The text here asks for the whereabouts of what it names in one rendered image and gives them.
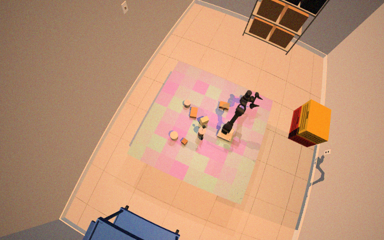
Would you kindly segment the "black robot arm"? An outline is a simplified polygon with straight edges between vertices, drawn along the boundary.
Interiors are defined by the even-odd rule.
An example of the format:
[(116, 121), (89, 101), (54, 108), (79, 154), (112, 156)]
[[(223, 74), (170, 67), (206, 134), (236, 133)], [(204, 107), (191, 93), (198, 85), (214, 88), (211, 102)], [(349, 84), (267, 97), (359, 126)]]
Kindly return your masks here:
[[(236, 121), (236, 119), (240, 116), (242, 116), (244, 114), (244, 112), (246, 111), (246, 105), (249, 101), (249, 97), (253, 97), (254, 96), (251, 96), (252, 95), (252, 91), (251, 90), (248, 90), (246, 92), (245, 95), (243, 95), (240, 99), (240, 104), (236, 107), (235, 109), (235, 115), (233, 116), (233, 118), (228, 121), (227, 123), (225, 123), (221, 129), (221, 133), (223, 133), (224, 135), (227, 135), (227, 133), (229, 134), (230, 131), (232, 130), (233, 128), (233, 125), (234, 125), (234, 122)], [(243, 106), (243, 108), (239, 107), (239, 106)]]

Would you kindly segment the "peach short cylinder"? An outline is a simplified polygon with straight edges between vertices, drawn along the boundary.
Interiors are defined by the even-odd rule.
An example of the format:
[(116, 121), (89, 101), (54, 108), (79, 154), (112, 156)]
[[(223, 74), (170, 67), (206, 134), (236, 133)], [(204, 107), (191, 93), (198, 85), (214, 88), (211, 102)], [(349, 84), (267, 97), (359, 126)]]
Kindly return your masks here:
[(189, 99), (186, 99), (186, 100), (184, 101), (184, 107), (185, 107), (185, 108), (189, 108), (190, 105), (191, 105), (191, 101), (190, 101)]

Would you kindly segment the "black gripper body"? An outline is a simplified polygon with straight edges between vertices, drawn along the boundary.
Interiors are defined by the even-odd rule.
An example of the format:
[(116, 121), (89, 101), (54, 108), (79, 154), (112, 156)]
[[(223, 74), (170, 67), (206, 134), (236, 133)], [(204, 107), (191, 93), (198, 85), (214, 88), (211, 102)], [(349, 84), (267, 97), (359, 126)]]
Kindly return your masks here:
[(249, 108), (250, 108), (250, 109), (253, 109), (253, 107), (254, 107), (254, 101), (256, 100), (256, 98), (258, 98), (258, 96), (259, 96), (259, 93), (256, 92), (254, 98), (253, 98), (253, 97), (249, 97), (248, 102), (251, 102), (250, 105), (249, 105)]

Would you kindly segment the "tan cylinder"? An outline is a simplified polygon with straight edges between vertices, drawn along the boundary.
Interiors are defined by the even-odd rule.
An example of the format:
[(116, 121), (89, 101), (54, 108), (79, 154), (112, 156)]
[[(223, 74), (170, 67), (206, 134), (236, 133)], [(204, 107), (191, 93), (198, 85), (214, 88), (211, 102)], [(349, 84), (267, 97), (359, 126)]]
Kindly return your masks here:
[(176, 131), (172, 131), (170, 133), (170, 138), (172, 141), (176, 141), (178, 139), (178, 133)]

